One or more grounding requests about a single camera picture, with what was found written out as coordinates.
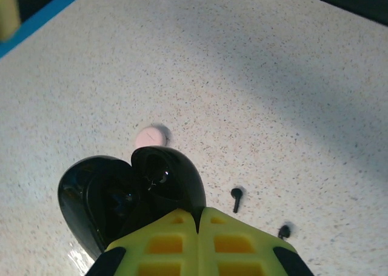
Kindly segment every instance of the white speckled countertop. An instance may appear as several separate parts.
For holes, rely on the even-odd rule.
[[[387,68],[387,27],[318,0],[77,0],[0,60],[2,275],[87,270],[58,181],[150,123],[316,276],[388,275]]]

